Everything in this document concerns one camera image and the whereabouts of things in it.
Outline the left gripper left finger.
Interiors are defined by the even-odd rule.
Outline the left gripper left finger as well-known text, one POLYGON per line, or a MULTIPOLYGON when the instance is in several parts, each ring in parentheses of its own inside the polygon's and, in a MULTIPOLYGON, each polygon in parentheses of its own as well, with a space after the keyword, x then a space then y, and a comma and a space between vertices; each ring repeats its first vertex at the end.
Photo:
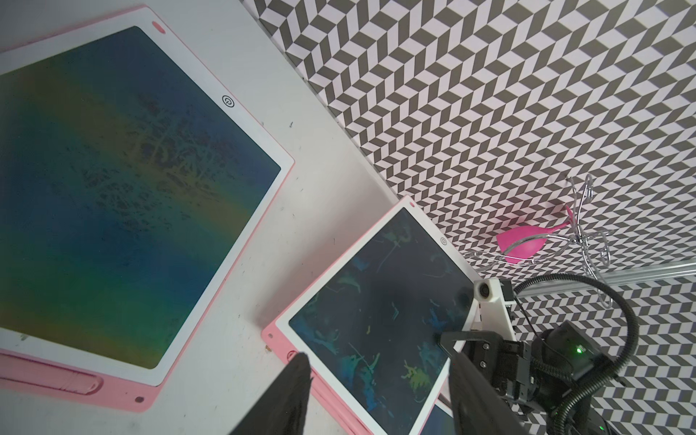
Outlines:
POLYGON ((230 435, 302 435, 312 388, 308 356, 296 353, 230 435))

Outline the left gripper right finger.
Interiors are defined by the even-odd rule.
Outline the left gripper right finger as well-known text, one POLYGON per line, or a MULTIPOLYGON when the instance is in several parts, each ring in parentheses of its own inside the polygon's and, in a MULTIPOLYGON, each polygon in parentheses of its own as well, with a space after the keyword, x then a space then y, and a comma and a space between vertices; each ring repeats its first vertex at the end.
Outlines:
POLYGON ((457 434, 527 434, 518 417, 498 397, 469 358, 451 357, 449 396, 457 434))

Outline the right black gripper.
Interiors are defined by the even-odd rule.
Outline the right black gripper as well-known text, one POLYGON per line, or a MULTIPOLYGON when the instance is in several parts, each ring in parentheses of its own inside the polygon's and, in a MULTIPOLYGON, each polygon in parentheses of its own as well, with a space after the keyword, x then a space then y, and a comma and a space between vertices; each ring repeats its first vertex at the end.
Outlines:
POLYGON ((488 331, 443 332, 438 339, 440 349, 449 358, 459 353, 458 343, 465 343, 461 352, 471 359, 501 399, 529 407, 536 393, 529 344, 505 340, 488 331))

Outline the pink writing tablet colourful screen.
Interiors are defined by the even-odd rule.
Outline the pink writing tablet colourful screen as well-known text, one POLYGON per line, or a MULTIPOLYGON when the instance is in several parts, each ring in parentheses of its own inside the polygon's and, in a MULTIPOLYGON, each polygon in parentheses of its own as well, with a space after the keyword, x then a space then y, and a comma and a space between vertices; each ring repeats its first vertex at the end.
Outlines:
POLYGON ((148 7, 1 52, 1 385, 152 406, 294 166, 148 7))

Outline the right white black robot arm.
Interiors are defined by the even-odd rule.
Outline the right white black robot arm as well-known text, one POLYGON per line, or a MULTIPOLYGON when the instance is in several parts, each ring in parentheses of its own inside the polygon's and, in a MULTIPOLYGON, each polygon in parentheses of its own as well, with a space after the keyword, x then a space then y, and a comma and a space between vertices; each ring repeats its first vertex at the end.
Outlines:
POLYGON ((611 286, 584 275, 538 275, 513 286, 519 295, 547 281, 582 283, 615 302, 626 322, 625 344, 616 357, 567 321, 535 338, 517 341, 502 301, 507 280, 478 281, 474 294, 482 331, 444 332, 439 346, 448 355, 449 400, 458 434, 523 434, 533 411, 547 416, 549 434, 610 434, 612 426, 593 410, 593 396, 617 381, 639 343, 639 323, 628 302, 611 286))

